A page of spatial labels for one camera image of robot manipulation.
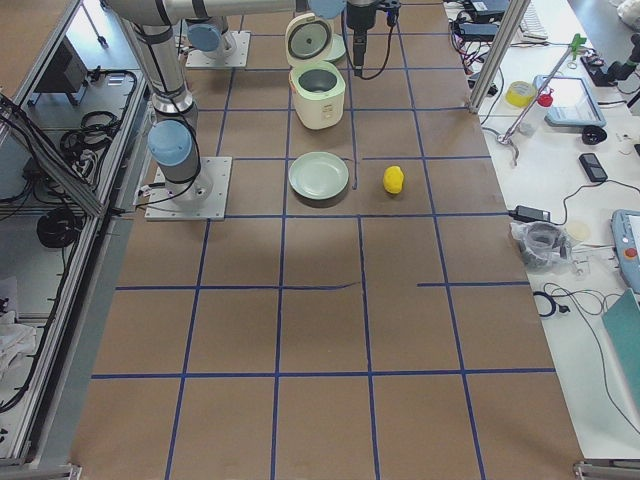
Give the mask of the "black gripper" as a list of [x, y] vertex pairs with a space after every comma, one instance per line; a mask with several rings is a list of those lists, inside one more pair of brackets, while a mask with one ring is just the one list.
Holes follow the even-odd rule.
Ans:
[[354, 33], [352, 65], [356, 76], [363, 75], [366, 55], [366, 34], [375, 26], [377, 0], [347, 0], [346, 25]]

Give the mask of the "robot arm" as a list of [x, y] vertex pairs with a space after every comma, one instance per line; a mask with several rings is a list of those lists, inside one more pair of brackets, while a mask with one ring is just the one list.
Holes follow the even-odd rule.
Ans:
[[276, 12], [312, 11], [316, 16], [333, 19], [346, 11], [347, 27], [353, 31], [352, 69], [362, 78], [368, 30], [375, 26], [380, 1], [294, 1], [294, 0], [176, 0], [108, 1], [122, 19], [141, 26], [173, 26], [186, 19], [214, 16], [249, 15]]
[[213, 180], [202, 166], [196, 138], [198, 108], [178, 60], [171, 26], [128, 23], [136, 58], [151, 87], [156, 121], [147, 146], [164, 176], [167, 199], [183, 209], [202, 205]]

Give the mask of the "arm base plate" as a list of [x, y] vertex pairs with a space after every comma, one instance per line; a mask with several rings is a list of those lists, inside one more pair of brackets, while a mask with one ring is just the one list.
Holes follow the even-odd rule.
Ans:
[[189, 29], [191, 43], [186, 60], [189, 69], [244, 68], [248, 61], [251, 33], [231, 31], [220, 33], [216, 28], [193, 26]]
[[179, 195], [189, 183], [179, 189], [167, 183], [156, 168], [155, 182], [164, 183], [151, 191], [146, 207], [147, 221], [196, 221], [210, 219], [223, 221], [227, 205], [232, 170], [231, 157], [201, 157], [201, 171], [189, 189]]

